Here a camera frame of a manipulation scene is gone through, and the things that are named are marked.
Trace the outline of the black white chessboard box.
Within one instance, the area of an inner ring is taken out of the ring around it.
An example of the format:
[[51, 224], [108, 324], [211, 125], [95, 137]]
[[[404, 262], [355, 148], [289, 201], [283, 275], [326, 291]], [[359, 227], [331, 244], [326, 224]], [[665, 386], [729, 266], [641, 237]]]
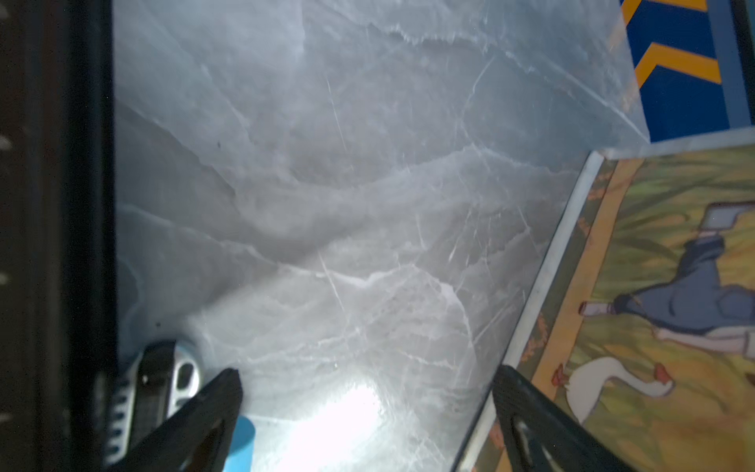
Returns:
[[117, 371], [113, 5], [1, 5], [1, 467], [98, 471]]

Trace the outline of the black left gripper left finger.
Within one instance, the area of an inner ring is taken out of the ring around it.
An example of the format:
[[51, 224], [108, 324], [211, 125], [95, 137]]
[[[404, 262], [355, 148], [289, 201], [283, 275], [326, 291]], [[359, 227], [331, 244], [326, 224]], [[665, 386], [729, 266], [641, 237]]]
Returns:
[[110, 471], [222, 472], [240, 415], [239, 371], [225, 369]]

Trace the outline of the canvas pouch with farm picture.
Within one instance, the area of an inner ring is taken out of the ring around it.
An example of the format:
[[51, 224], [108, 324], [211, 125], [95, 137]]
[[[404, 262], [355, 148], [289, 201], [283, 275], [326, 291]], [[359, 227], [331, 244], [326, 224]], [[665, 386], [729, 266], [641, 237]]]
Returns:
[[[754, 467], [754, 132], [589, 155], [503, 355], [636, 471]], [[513, 471], [490, 393], [462, 471]]]

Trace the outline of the light blue small cylinder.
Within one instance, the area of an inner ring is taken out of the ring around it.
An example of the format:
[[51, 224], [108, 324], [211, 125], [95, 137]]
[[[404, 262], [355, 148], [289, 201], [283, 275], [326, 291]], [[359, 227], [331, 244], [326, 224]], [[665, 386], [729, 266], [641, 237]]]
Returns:
[[254, 460], [257, 430], [246, 416], [240, 416], [233, 432], [229, 454], [223, 472], [250, 472]]

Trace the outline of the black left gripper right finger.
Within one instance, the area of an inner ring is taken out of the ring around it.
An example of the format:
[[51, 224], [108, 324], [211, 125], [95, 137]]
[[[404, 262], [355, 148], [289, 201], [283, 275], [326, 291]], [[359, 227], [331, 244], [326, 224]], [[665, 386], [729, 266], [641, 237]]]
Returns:
[[493, 400], [514, 471], [630, 471], [513, 367], [495, 373]]

